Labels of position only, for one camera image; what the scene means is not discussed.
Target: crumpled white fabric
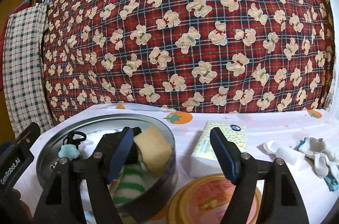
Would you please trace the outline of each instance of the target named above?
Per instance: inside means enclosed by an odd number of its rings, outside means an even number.
[[[305,138],[299,146],[299,151],[314,160],[314,169],[319,178],[324,178],[331,171],[333,177],[339,181],[339,150],[322,138]]]
[[[274,154],[277,158],[283,159],[291,173],[296,173],[299,170],[305,158],[303,153],[284,146],[279,141],[268,141],[264,143],[263,147],[267,153]]]

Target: tablecloth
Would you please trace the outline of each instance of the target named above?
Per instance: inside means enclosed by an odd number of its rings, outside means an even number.
[[[35,171],[36,160],[40,150],[50,137],[61,129],[92,116],[136,113],[163,121],[172,130],[176,141],[177,169],[179,173],[176,190],[193,180],[189,177],[190,155],[207,121],[213,120],[227,124],[245,125],[248,152],[254,158],[261,160],[272,161],[274,159],[274,157],[265,154],[262,148],[262,144],[269,140],[279,140],[292,147],[298,145],[304,137],[323,138],[331,141],[333,145],[338,146],[339,144],[339,121],[322,109],[316,111],[248,114],[192,113],[192,116],[188,116],[186,114],[190,113],[187,112],[174,112],[164,108],[139,106],[138,108],[142,110],[136,111],[131,109],[135,108],[135,104],[98,104],[42,134],[31,148],[35,156],[34,162],[15,185],[15,188],[21,192],[22,200],[28,204],[31,211],[34,213],[42,193]],[[178,115],[181,118],[178,121],[178,118],[171,118],[172,115]],[[303,162],[299,171],[294,174],[294,179],[304,200],[310,224],[320,224],[337,200],[339,191],[330,192],[325,181],[316,176],[312,163],[307,160]],[[262,181],[258,181],[257,186],[262,191]],[[165,219],[149,222],[149,224],[165,223]]]

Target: silver bolt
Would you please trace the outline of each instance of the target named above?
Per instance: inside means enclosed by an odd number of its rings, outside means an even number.
[[[67,163],[67,161],[68,161],[68,158],[67,158],[67,157],[62,157],[62,158],[59,160],[59,163],[60,163],[61,165],[64,165],[64,164]]]
[[[276,162],[277,162],[277,164],[280,165],[280,166],[283,165],[283,164],[285,163],[285,161],[282,160],[281,158],[277,158],[277,159],[276,159]]]
[[[102,157],[102,152],[97,151],[96,153],[93,154],[93,157],[94,157],[95,159],[101,158],[101,157]]]
[[[243,152],[243,153],[241,154],[241,157],[242,157],[243,159],[247,160],[247,159],[250,159],[250,158],[251,158],[251,155],[249,155],[247,152]]]

